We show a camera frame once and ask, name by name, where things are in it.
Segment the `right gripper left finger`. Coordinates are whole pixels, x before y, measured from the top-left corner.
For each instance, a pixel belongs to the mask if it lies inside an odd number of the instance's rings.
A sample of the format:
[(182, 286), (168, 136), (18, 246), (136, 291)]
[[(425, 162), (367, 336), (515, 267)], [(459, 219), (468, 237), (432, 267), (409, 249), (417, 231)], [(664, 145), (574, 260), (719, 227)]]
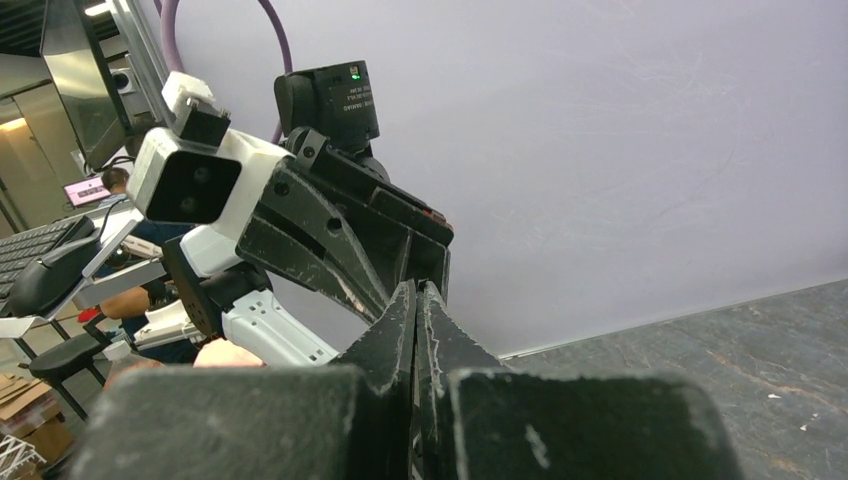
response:
[(154, 367), (97, 401), (70, 479), (409, 479), (415, 285), (321, 367)]

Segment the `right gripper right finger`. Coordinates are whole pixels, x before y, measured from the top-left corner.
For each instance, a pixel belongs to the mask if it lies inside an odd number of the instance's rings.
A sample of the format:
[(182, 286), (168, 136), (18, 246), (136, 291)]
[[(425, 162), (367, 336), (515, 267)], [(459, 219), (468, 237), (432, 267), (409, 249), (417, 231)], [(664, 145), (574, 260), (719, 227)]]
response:
[(669, 372), (514, 370), (417, 294), (420, 445), (429, 479), (740, 479), (704, 389)]

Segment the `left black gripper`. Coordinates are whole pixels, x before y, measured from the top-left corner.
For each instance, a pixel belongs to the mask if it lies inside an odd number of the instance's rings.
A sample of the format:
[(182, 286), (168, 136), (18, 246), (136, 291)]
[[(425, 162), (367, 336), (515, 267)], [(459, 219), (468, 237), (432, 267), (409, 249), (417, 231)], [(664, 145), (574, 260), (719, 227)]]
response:
[(297, 127), (284, 147), (299, 172), (287, 160), (271, 171), (236, 243), (241, 259), (369, 325), (391, 298), (386, 287), (402, 280), (429, 281), (448, 298), (453, 226), (391, 182), (368, 139), (343, 147), (314, 128)]

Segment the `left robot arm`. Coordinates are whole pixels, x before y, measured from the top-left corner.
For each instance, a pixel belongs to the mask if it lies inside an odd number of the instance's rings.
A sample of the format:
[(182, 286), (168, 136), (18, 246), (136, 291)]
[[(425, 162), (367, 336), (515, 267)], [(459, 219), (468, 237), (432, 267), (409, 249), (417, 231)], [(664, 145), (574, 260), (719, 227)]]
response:
[(394, 185), (374, 157), (379, 124), (367, 64), (291, 72), (274, 83), (285, 142), (235, 130), (208, 85), (174, 72), (174, 121), (145, 137), (130, 196), (144, 217), (187, 224), (165, 263), (195, 327), (272, 366), (335, 351), (275, 297), (283, 278), (373, 325), (402, 283), (444, 293), (445, 217)]

